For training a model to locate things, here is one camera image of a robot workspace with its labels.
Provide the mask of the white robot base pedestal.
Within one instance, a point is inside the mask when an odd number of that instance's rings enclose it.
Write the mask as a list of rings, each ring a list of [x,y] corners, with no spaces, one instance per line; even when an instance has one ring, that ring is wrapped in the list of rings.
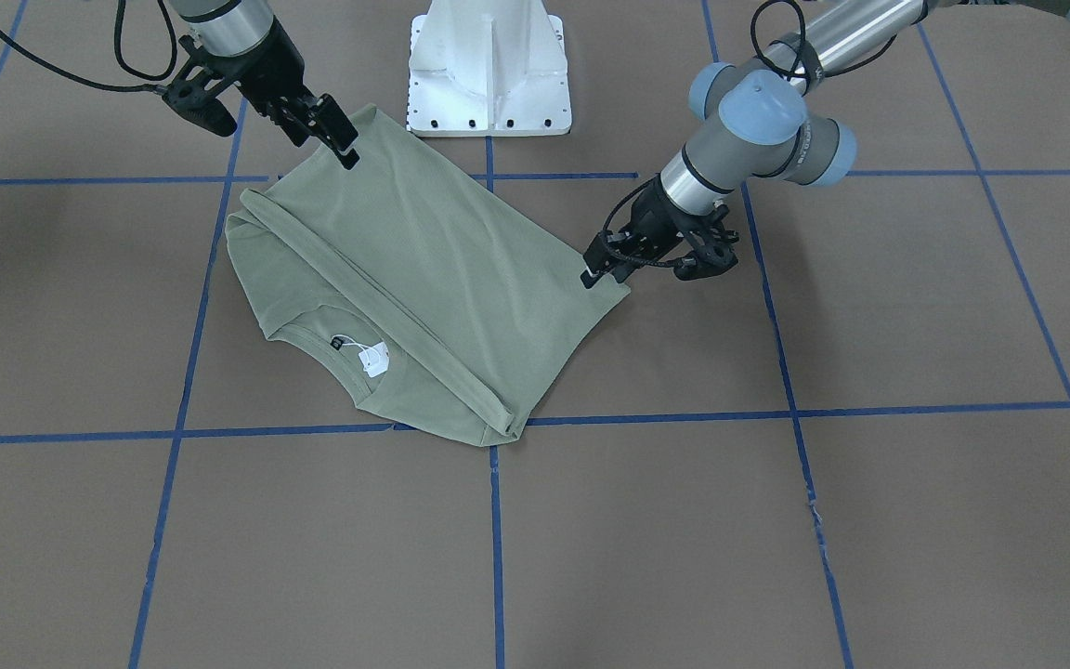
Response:
[[[553,137],[572,126],[565,26],[542,1],[433,1],[411,19],[414,135]]]

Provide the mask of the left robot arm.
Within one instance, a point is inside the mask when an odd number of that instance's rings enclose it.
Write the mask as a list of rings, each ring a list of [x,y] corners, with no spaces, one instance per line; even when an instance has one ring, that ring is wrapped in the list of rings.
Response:
[[[689,87],[698,128],[659,173],[623,199],[630,219],[603,224],[583,253],[581,282],[625,282],[641,268],[681,282],[714,278],[737,263],[738,233],[724,223],[727,198],[748,179],[836,185],[856,161],[853,131],[808,110],[806,95],[877,59],[935,1],[841,1],[794,33],[752,41],[739,65],[706,65]]]

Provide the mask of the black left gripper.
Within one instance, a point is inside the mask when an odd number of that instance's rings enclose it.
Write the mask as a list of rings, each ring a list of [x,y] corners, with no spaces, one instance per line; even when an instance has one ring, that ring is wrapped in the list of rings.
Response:
[[[583,287],[594,287],[608,274],[625,282],[642,267],[672,270],[689,250],[675,225],[679,215],[689,213],[668,198],[659,177],[625,195],[582,255],[585,268],[579,278]]]

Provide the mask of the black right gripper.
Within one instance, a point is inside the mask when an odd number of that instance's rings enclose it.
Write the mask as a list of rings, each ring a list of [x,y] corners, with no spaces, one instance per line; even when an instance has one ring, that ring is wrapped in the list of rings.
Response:
[[[232,76],[254,110],[270,118],[293,145],[318,138],[345,170],[358,164],[357,128],[331,94],[316,97],[303,82],[305,63],[281,24],[272,24],[268,37],[246,54],[220,57],[187,39],[187,55],[188,62],[204,62]]]

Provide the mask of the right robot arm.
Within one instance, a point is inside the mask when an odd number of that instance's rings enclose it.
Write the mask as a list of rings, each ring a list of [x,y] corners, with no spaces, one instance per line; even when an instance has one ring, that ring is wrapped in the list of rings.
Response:
[[[343,169],[358,163],[358,130],[332,95],[308,88],[305,60],[268,1],[174,1],[173,9],[188,29],[178,39],[187,62],[162,98],[179,117],[232,136],[236,120],[220,94],[235,87],[295,147],[315,138]]]

